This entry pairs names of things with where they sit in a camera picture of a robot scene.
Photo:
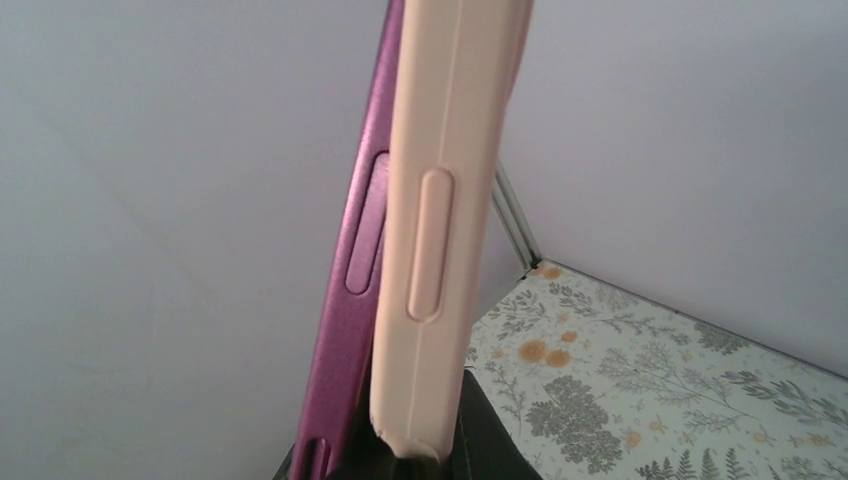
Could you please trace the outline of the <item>pink phone case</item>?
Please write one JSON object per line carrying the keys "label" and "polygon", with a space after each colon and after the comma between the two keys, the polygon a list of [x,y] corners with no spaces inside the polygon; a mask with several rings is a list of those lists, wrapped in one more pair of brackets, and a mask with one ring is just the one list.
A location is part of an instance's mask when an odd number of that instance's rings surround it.
{"label": "pink phone case", "polygon": [[453,448],[505,114],[533,5],[409,1],[389,148],[369,417],[399,458]]}

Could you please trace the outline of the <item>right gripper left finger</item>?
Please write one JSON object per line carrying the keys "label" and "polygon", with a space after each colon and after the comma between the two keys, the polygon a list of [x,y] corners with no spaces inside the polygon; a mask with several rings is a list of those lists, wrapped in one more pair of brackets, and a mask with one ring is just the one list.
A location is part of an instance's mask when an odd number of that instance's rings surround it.
{"label": "right gripper left finger", "polygon": [[397,479],[397,459],[374,433],[368,408],[364,398],[353,411],[351,436],[341,450],[327,441],[295,443],[272,479]]}

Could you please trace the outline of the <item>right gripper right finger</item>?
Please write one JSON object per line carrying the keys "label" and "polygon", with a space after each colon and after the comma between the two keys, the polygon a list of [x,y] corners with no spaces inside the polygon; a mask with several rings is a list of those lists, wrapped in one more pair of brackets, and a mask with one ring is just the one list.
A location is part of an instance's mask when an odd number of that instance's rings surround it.
{"label": "right gripper right finger", "polygon": [[541,480],[521,454],[470,370],[463,384],[450,456],[458,480]]}

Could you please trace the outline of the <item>floral patterned table mat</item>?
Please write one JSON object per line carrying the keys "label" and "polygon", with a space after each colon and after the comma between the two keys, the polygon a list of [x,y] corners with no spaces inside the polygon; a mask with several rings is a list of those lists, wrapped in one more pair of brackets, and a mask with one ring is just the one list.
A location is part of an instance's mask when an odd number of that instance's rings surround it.
{"label": "floral patterned table mat", "polygon": [[553,263],[467,363],[545,479],[843,479],[847,383]]}

